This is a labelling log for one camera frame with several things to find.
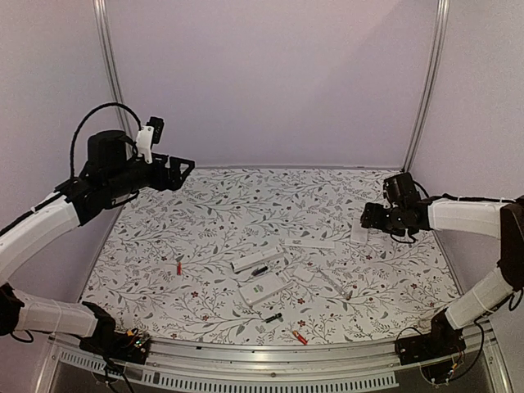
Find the white remote control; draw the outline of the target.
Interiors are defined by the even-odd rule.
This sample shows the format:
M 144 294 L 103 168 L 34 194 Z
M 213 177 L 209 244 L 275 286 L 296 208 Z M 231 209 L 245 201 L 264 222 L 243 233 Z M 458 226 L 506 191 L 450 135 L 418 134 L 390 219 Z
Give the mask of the white remote control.
M 284 273 L 267 273 L 239 287 L 238 292 L 245 303 L 252 307 L 289 288 L 292 284 L 293 280 Z

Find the white battery compartment cover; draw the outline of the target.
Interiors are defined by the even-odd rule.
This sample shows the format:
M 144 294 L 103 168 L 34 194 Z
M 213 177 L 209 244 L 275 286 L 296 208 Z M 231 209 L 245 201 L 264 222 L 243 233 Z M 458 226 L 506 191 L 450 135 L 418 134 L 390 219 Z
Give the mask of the white battery compartment cover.
M 314 273 L 310 272 L 307 269 L 304 269 L 301 266 L 296 267 L 292 274 L 294 278 L 297 278 L 302 282 L 311 282 L 314 278 Z

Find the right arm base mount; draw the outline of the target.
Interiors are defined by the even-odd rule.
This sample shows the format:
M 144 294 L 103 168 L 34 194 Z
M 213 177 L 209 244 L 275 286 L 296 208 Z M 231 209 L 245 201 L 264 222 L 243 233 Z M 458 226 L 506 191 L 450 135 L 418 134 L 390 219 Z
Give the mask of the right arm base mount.
M 463 362 L 466 343 L 461 333 L 450 338 L 422 334 L 415 327 L 403 329 L 395 340 L 395 353 L 402 365 L 423 364 L 422 377 L 432 385 L 449 383 Z

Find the white battery holder box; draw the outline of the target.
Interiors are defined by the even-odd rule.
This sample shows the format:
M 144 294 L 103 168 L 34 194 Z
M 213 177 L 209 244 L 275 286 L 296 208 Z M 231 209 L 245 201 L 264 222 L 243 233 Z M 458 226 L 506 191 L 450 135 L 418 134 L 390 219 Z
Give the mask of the white battery holder box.
M 243 256 L 231 263 L 231 267 L 234 273 L 240 273 L 248 270 L 258 264 L 270 261 L 273 258 L 278 258 L 283 255 L 283 249 L 280 246 L 272 247 L 265 251 L 257 251 L 254 254 Z

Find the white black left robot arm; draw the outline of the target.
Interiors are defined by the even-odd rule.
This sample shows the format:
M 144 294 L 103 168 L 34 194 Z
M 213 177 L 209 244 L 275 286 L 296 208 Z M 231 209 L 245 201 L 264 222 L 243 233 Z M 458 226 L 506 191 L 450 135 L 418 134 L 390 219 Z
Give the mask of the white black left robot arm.
M 1 231 L 1 334 L 60 332 L 89 337 L 104 355 L 122 346 L 115 320 L 92 304 L 64 303 L 15 290 L 10 276 L 44 247 L 84 226 L 102 211 L 125 205 L 144 188 L 179 190 L 195 163 L 152 152 L 161 132 L 146 125 L 132 140 L 107 130 L 88 139 L 88 159 L 80 174 L 56 186 L 47 198 Z

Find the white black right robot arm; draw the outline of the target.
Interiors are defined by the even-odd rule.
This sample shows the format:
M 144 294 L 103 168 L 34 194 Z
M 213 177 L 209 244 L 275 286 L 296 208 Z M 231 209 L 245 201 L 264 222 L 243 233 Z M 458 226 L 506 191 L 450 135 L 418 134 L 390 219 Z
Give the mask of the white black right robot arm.
M 496 267 L 431 321 L 423 349 L 442 356 L 454 345 L 457 332 L 515 295 L 523 294 L 523 199 L 427 195 L 409 173 L 386 178 L 385 207 L 368 202 L 360 217 L 362 228 L 380 230 L 392 237 L 421 231 L 457 231 L 495 238 L 500 242 Z

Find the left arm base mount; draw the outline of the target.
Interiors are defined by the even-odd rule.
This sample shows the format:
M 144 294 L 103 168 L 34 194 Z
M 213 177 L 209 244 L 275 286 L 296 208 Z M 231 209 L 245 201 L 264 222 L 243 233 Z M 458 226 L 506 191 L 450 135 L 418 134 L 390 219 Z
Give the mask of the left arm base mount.
M 132 364 L 145 364 L 151 347 L 151 336 L 137 328 L 117 332 L 110 325 L 96 327 L 90 337 L 80 337 L 79 348 L 103 358 Z

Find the black battery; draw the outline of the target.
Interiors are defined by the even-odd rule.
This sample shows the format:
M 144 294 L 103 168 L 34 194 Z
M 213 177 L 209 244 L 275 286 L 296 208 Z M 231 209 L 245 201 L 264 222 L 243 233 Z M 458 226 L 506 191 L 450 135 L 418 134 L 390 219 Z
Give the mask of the black battery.
M 252 276 L 253 277 L 256 277 L 256 276 L 259 276 L 260 274 L 266 272 L 268 270 L 268 267 L 267 266 L 263 266 L 263 267 L 260 267 L 258 269 L 256 269 L 255 271 L 252 272 Z
M 266 323 L 271 323 L 271 322 L 273 322 L 273 321 L 279 321 L 279 322 L 281 322 L 281 321 L 282 321 L 282 314 L 281 314 L 281 313 L 274 314 L 274 315 L 272 315 L 272 316 L 266 318 L 264 321 L 265 321 Z

